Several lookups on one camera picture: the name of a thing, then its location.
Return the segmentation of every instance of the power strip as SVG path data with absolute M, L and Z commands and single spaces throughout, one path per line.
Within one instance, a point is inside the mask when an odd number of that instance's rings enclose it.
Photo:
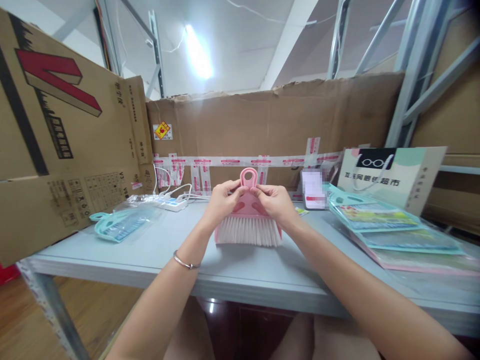
M 187 200 L 180 200 L 177 201 L 176 198 L 170 197 L 170 196 L 163 196 L 160 199 L 158 199 L 158 205 L 159 208 L 173 211 L 173 212 L 179 212 L 180 210 L 183 210 L 187 207 Z

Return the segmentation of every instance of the white shopping bag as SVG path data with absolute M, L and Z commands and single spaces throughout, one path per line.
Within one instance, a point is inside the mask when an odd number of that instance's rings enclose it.
M 446 151 L 446 146 L 346 149 L 338 188 L 419 216 Z

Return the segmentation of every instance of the pink brush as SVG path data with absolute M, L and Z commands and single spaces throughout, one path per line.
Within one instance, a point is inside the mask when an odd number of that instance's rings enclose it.
M 247 167 L 240 173 L 240 184 L 249 189 L 257 183 L 257 171 Z M 217 244 L 250 244 L 277 247 L 282 244 L 282 230 L 251 193 L 243 194 L 232 213 L 215 229 Z

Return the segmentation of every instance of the floor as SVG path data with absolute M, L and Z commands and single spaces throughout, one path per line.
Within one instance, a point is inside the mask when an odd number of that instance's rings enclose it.
M 143 290 L 56 277 L 60 295 L 91 359 L 98 359 Z M 201 299 L 215 357 L 268 359 L 295 312 Z M 477 339 L 460 341 L 480 358 Z M 66 360 L 43 312 L 21 278 L 0 286 L 0 359 Z

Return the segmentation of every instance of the bangle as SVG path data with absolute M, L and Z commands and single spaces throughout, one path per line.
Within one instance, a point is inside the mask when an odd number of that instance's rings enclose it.
M 183 265 L 184 267 L 188 268 L 188 270 L 197 269 L 197 268 L 200 267 L 201 263 L 199 263 L 198 265 L 184 263 L 182 260 L 180 260 L 178 258 L 177 251 L 178 250 L 175 250 L 175 252 L 173 253 L 173 258 L 176 260 L 177 263 L 179 263 L 180 265 Z

